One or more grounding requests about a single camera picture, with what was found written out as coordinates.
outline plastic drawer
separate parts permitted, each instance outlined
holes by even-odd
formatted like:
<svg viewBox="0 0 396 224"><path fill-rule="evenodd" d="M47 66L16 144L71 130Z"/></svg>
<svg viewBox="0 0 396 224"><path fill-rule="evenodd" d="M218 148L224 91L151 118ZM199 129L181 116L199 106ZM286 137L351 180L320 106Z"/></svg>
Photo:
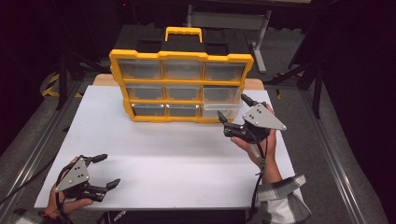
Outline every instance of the plastic drawer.
<svg viewBox="0 0 396 224"><path fill-rule="evenodd" d="M238 104L203 104L202 117L204 119L218 119L218 111L220 111L227 119L235 119L241 107L242 101Z"/></svg>
<svg viewBox="0 0 396 224"><path fill-rule="evenodd" d="M165 98L169 100L200 100L201 85L165 84Z"/></svg>
<svg viewBox="0 0 396 224"><path fill-rule="evenodd" d="M163 105L132 104L136 116L165 116Z"/></svg>
<svg viewBox="0 0 396 224"><path fill-rule="evenodd" d="M205 63L205 80L239 81L244 63Z"/></svg>
<svg viewBox="0 0 396 224"><path fill-rule="evenodd" d="M238 104L241 92L238 87L204 86L205 104Z"/></svg>
<svg viewBox="0 0 396 224"><path fill-rule="evenodd" d="M194 60L164 60L163 76L168 79L201 79L204 64Z"/></svg>
<svg viewBox="0 0 396 224"><path fill-rule="evenodd" d="M170 117L196 117L198 105L166 105Z"/></svg>
<svg viewBox="0 0 396 224"><path fill-rule="evenodd" d="M126 89L130 99L161 100L163 99L163 84L128 83Z"/></svg>
<svg viewBox="0 0 396 224"><path fill-rule="evenodd" d="M159 60L118 59L121 74L127 78L161 78Z"/></svg>

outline dark background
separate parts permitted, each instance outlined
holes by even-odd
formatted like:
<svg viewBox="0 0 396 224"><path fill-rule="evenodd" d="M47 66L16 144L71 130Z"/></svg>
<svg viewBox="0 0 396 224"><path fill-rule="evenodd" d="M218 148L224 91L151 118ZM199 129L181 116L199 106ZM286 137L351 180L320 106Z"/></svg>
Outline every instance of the dark background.
<svg viewBox="0 0 396 224"><path fill-rule="evenodd" d="M389 1L344 1L336 8L342 12L336 18L275 9L270 26L307 32L315 24L296 55L297 64L312 60L324 43L340 37L325 49L324 82L348 143L392 223L396 221L396 16ZM132 6L131 2L111 0L2 1L0 154L43 101L40 85L57 70L65 50L99 62L111 51L124 23L182 25L186 12L187 6Z"/></svg>

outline hazard tape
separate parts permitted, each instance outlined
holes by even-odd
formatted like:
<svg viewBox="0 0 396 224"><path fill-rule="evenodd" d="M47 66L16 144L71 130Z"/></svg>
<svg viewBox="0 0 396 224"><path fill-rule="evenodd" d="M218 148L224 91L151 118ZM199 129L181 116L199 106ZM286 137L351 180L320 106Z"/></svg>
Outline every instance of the hazard tape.
<svg viewBox="0 0 396 224"><path fill-rule="evenodd" d="M52 88L58 79L59 79L59 74L53 75L53 77L49 81L49 84L47 84L46 89L43 92L41 92L41 95L59 97L60 96L59 92L52 91ZM78 93L76 93L75 97L81 98L83 96L84 96L84 92L78 92Z"/></svg>

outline white table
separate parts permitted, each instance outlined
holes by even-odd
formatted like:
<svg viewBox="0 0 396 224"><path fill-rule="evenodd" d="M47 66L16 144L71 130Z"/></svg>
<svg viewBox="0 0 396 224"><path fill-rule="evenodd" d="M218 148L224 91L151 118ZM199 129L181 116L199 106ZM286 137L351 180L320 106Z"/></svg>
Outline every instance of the white table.
<svg viewBox="0 0 396 224"><path fill-rule="evenodd" d="M266 91L245 91L269 103ZM130 121L119 87L90 86L53 163L35 208L47 206L51 186L78 155L108 158L88 167L95 186L116 178L120 184L92 210L249 208L258 168L224 137L221 124ZM241 114L248 110L244 105ZM294 175L282 135L276 159L284 177Z"/></svg>

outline person's left hand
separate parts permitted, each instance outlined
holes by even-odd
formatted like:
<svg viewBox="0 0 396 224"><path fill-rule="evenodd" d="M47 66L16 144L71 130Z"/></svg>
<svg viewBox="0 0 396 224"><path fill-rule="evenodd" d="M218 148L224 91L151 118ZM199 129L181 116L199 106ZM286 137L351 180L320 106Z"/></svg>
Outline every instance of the person's left hand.
<svg viewBox="0 0 396 224"><path fill-rule="evenodd" d="M75 157L71 162L76 162L78 160L78 157ZM64 176L67 174L67 171L65 171L63 173L62 178L64 178ZM56 195L55 195L55 188L56 186L53 185L50 193L49 193L49 203L47 205L47 208L44 210L45 213L45 217L50 217L53 219L56 219L56 217L58 216L58 214L56 213L57 211L57 207L56 207ZM59 198L60 201L62 202L64 200L64 193L63 192L59 192ZM82 207L85 207L87 205L91 205L93 204L93 200L89 199L89 198L84 198L84 199L79 199L79 200L75 200L71 203L64 203L63 206L63 212L67 215L71 214L73 211L76 211Z"/></svg>

